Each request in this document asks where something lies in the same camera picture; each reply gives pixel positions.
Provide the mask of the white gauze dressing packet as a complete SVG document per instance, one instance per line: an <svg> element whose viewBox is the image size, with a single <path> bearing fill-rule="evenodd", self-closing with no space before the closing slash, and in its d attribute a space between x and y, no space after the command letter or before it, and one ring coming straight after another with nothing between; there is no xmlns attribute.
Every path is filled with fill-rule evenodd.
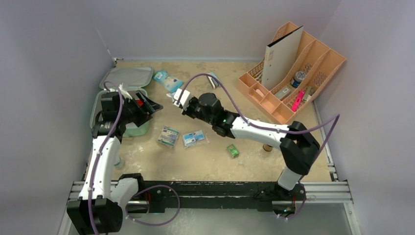
<svg viewBox="0 0 415 235"><path fill-rule="evenodd" d="M168 93L168 94L166 94L166 96L168 97L168 98L170 98L172 101L175 101L175 93Z"/></svg>

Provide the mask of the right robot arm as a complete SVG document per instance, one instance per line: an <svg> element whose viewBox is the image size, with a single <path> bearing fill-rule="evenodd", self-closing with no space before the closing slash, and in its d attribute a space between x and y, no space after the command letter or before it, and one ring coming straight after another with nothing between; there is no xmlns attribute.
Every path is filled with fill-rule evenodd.
<svg viewBox="0 0 415 235"><path fill-rule="evenodd" d="M179 89L173 100L174 105L181 108L182 115L210 124L222 137L248 139L279 149L285 162L275 185L276 196L280 199L287 199L294 193L295 185L309 173L319 153L320 144L301 122L278 125L249 119L224 109L213 93L196 98L189 91Z"/></svg>

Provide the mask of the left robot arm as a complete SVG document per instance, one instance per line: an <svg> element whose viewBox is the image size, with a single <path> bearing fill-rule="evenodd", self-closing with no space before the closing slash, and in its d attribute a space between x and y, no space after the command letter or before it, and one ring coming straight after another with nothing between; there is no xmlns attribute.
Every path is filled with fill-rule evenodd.
<svg viewBox="0 0 415 235"><path fill-rule="evenodd" d="M126 217L127 202L145 196L141 174L121 176L112 189L112 171L127 124L140 127L163 109L141 92L137 92L136 97L106 92L99 101L102 119L92 128L92 157L87 177L78 198L67 205L68 216L81 235L119 232Z"/></svg>

